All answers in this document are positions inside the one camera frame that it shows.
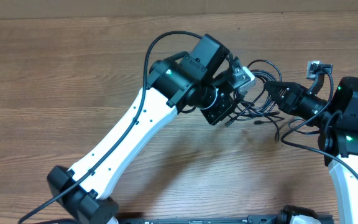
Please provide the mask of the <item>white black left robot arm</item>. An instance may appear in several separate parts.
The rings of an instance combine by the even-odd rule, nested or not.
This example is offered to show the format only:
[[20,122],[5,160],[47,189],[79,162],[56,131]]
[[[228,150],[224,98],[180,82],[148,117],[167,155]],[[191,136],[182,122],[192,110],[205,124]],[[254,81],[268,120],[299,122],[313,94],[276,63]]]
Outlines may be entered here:
[[142,88],[124,116],[71,167],[50,171],[53,200],[77,222],[116,223],[118,205],[111,193],[152,137],[178,114],[193,109],[209,124],[217,124],[234,111],[232,94],[253,84],[254,75],[207,34],[190,52],[145,62]]

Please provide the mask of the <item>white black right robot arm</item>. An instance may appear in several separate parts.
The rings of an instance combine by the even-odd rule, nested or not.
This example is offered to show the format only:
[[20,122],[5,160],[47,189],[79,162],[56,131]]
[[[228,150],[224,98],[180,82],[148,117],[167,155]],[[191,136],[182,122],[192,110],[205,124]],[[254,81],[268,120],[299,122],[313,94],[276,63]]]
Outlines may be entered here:
[[264,87],[282,112],[319,129],[318,152],[333,180],[339,221],[358,223],[358,78],[342,78],[331,101],[294,82],[269,81]]

